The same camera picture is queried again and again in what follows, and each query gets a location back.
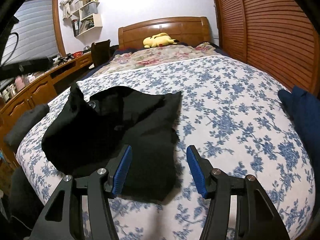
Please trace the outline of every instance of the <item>black jacket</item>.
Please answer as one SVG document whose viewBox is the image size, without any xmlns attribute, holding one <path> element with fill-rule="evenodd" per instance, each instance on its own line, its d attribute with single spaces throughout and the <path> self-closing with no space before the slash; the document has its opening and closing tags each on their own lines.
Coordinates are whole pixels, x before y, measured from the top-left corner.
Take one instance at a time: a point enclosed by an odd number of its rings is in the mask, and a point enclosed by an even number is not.
<svg viewBox="0 0 320 240">
<path fill-rule="evenodd" d="M 59 171 L 81 177 L 105 167 L 129 144 L 133 158 L 123 194 L 163 200 L 176 179 L 172 126 L 180 101 L 181 92 L 148 95 L 117 86 L 92 95 L 88 104 L 75 84 L 45 132 L 42 150 Z"/>
</svg>

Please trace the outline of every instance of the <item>bedspread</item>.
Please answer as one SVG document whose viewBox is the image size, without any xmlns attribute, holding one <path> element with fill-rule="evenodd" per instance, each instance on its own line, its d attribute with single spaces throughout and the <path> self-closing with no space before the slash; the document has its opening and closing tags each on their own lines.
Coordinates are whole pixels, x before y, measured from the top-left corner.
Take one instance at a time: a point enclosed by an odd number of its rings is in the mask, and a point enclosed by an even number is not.
<svg viewBox="0 0 320 240">
<path fill-rule="evenodd" d="M 134 53 L 116 55 L 110 64 L 99 69 L 91 77 L 211 55 L 220 54 L 215 52 L 215 48 L 208 42 L 201 43 L 195 48 L 184 45 L 170 45 L 144 49 Z"/>
<path fill-rule="evenodd" d="M 314 206 L 315 185 L 308 155 L 277 97 L 284 88 L 268 74 L 225 56 L 209 56 L 124 71 L 78 82 L 85 100 L 122 85 L 150 94 L 182 91 L 174 158 L 175 190 L 163 203 L 109 200 L 122 240 L 199 239 L 209 201 L 196 191 L 186 162 L 194 144 L 213 167 L 238 177 L 254 174 L 292 239 L 305 229 Z M 46 159 L 41 139 L 68 99 L 66 90 L 49 103 L 50 112 L 26 135 L 17 160 L 46 203 L 63 174 Z M 236 198 L 232 198 L 227 239 L 233 239 Z M 90 235 L 88 213 L 85 232 Z"/>
</svg>

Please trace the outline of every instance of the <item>red basket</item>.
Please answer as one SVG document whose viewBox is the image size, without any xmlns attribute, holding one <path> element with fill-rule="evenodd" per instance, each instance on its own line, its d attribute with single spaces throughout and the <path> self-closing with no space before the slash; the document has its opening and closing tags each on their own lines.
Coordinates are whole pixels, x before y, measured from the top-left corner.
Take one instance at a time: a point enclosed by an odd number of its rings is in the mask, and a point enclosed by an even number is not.
<svg viewBox="0 0 320 240">
<path fill-rule="evenodd" d="M 78 51 L 78 52 L 75 52 L 74 54 L 72 54 L 75 58 L 77 57 L 81 57 L 82 56 L 82 51 Z"/>
</svg>

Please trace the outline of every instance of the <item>white wall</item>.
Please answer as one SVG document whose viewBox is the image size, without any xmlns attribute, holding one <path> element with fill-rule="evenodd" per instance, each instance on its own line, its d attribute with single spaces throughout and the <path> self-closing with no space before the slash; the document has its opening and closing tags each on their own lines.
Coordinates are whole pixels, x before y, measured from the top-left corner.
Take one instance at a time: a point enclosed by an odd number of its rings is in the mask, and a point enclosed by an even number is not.
<svg viewBox="0 0 320 240">
<path fill-rule="evenodd" d="M 71 18 L 62 20 L 59 9 L 60 27 L 66 53 L 83 50 L 92 42 L 110 39 L 118 44 L 118 28 L 130 24 L 164 17 L 205 16 L 209 20 L 214 38 L 218 38 L 214 0 L 99 0 L 98 12 L 103 27 L 93 29 L 77 38 L 73 36 Z"/>
</svg>

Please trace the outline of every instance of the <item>blue rubber pad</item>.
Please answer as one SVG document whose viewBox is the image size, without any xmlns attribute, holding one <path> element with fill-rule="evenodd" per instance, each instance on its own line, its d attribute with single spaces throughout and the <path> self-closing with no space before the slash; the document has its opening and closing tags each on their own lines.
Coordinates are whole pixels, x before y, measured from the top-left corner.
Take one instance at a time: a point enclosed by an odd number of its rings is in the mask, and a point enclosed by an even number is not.
<svg viewBox="0 0 320 240">
<path fill-rule="evenodd" d="M 116 171 L 116 174 L 113 177 L 113 195 L 117 196 L 121 193 L 125 178 L 127 177 L 127 173 L 132 161 L 132 149 L 131 146 L 128 146 L 126 152 L 124 153 L 122 160 L 119 164 L 119 167 Z"/>
<path fill-rule="evenodd" d="M 201 171 L 201 168 L 198 164 L 198 161 L 196 157 L 194 156 L 190 146 L 187 148 L 187 162 L 189 164 L 189 168 L 191 170 L 191 174 L 193 177 L 193 180 L 196 184 L 196 188 L 198 193 L 203 197 L 206 198 L 207 196 L 207 190 L 205 188 L 205 178 Z"/>
</svg>

